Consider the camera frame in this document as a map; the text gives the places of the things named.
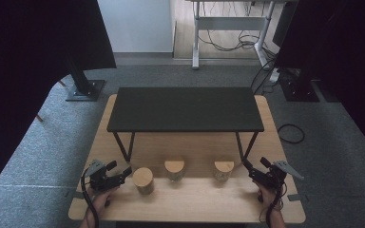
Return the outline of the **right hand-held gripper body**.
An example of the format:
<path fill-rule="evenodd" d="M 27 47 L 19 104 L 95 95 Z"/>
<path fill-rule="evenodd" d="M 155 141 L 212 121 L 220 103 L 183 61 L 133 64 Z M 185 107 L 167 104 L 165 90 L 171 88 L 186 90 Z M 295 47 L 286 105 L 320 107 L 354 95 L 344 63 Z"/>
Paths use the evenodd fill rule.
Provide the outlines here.
<path fill-rule="evenodd" d="M 271 167 L 268 168 L 269 171 L 266 173 L 263 173 L 256 168 L 254 169 L 254 177 L 252 179 L 268 189 L 280 189 L 288 174 L 300 180 L 304 179 L 304 177 L 287 161 L 271 162 Z"/>

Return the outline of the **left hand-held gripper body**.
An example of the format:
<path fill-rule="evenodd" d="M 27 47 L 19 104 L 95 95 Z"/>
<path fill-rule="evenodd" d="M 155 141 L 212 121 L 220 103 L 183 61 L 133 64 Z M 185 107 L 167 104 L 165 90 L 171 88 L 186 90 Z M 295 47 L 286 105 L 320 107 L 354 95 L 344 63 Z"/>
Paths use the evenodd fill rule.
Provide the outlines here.
<path fill-rule="evenodd" d="M 105 192 L 109 189 L 118 187 L 115 182 L 115 176 L 109 177 L 106 172 L 107 164 L 102 161 L 94 160 L 86 170 L 84 177 L 89 178 L 90 187 L 99 192 Z"/>

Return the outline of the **glass jar with brown contents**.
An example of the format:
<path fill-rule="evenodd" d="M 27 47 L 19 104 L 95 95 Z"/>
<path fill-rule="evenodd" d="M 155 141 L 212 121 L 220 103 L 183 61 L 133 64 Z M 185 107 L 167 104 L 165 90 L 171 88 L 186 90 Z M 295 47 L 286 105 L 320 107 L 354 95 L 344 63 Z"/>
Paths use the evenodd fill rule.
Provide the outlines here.
<path fill-rule="evenodd" d="M 143 195 L 149 195 L 154 190 L 154 176 L 152 171 L 147 167 L 138 168 L 133 173 L 133 183 L 138 191 Z"/>

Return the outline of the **glass jar with pale contents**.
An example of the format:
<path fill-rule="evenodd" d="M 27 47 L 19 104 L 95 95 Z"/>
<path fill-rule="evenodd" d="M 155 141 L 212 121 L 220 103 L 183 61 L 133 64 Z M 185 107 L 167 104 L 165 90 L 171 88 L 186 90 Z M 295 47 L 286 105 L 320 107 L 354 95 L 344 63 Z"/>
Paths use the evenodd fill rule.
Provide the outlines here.
<path fill-rule="evenodd" d="M 215 179 L 217 181 L 227 181 L 235 167 L 233 161 L 215 161 Z"/>

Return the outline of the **glass jar with green contents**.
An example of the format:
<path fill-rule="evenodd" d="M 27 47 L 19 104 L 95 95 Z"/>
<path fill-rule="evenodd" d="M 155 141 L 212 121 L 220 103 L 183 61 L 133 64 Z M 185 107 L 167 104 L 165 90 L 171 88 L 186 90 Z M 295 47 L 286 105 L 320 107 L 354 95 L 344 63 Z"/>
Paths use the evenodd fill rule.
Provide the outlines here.
<path fill-rule="evenodd" d="M 184 160 L 165 161 L 164 167 L 171 181 L 180 181 L 183 178 Z"/>

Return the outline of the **black metal shelf rack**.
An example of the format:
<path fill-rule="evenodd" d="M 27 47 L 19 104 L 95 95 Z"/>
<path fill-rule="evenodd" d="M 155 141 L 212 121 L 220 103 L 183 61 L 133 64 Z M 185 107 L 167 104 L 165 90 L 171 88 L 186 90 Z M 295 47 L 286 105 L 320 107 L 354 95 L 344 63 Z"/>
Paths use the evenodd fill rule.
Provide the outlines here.
<path fill-rule="evenodd" d="M 249 87 L 121 87 L 106 128 L 125 148 L 119 134 L 129 132 L 251 132 L 264 130 Z"/>

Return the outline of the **person's right hand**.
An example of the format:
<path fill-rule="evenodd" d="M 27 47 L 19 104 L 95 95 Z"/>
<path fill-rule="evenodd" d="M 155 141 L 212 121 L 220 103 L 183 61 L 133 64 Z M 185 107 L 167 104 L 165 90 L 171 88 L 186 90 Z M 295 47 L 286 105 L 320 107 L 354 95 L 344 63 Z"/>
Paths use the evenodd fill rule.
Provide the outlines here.
<path fill-rule="evenodd" d="M 277 211 L 281 210 L 280 201 L 274 203 L 274 200 L 277 196 L 277 192 L 274 189 L 268 189 L 257 181 L 254 181 L 254 184 L 259 188 L 258 196 L 262 197 L 262 206 L 263 208 L 269 208 L 270 205 L 274 206 L 274 209 Z"/>

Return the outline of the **person's left hand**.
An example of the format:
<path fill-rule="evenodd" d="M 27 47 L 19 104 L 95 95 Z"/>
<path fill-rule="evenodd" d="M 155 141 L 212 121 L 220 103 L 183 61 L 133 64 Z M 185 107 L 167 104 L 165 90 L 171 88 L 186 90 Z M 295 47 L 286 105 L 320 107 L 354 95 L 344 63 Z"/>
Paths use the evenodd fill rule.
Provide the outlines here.
<path fill-rule="evenodd" d="M 107 190 L 105 192 L 98 192 L 93 190 L 92 188 L 88 188 L 87 192 L 92 200 L 93 206 L 96 210 L 98 218 L 100 218 L 110 204 L 111 196 L 118 190 L 117 187 Z"/>

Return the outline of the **black stand base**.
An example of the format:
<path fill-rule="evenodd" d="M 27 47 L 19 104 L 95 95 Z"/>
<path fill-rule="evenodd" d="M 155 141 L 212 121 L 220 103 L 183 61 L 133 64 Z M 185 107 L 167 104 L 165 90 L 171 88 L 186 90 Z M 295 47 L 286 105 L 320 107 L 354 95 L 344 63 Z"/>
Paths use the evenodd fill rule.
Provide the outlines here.
<path fill-rule="evenodd" d="M 310 80 L 297 68 L 281 68 L 279 84 L 288 102 L 318 102 Z"/>

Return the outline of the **black curtain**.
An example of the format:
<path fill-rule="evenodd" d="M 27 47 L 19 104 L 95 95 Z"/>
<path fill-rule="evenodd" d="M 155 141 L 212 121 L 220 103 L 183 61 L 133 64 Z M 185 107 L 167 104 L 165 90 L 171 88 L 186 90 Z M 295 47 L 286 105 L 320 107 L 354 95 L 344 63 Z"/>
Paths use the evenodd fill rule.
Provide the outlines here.
<path fill-rule="evenodd" d="M 114 66 L 98 0 L 0 0 L 0 174 L 72 67 Z"/>
<path fill-rule="evenodd" d="M 297 86 L 318 77 L 365 136 L 365 0 L 294 0 L 276 61 L 297 68 Z"/>

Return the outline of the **black post with base plate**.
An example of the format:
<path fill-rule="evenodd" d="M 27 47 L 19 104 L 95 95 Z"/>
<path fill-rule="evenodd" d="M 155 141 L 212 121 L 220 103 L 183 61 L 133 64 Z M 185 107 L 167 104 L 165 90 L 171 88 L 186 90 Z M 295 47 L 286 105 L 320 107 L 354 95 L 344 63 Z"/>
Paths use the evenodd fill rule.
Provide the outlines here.
<path fill-rule="evenodd" d="M 76 66 L 71 57 L 66 58 L 67 69 L 74 81 L 68 93 L 67 102 L 96 102 L 105 85 L 105 80 L 89 80 L 85 73 Z"/>

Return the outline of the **white metal desk frame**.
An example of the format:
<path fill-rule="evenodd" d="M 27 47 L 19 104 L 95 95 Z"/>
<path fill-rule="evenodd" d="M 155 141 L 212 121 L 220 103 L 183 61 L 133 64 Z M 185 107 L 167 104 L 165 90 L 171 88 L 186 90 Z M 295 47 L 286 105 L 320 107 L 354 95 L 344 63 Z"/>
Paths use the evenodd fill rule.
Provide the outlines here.
<path fill-rule="evenodd" d="M 276 3 L 297 2 L 298 0 L 256 0 L 268 2 L 269 8 L 265 16 L 244 16 L 244 17 L 220 17 L 220 16 L 200 16 L 201 3 L 205 2 L 244 2 L 246 0 L 186 0 L 192 2 L 194 6 L 194 44 L 192 52 L 192 68 L 198 69 L 200 66 L 199 35 L 201 30 L 253 30 L 259 31 L 260 36 L 254 44 L 255 52 L 261 65 L 269 69 L 266 54 L 262 50 L 264 40 L 272 20 Z"/>

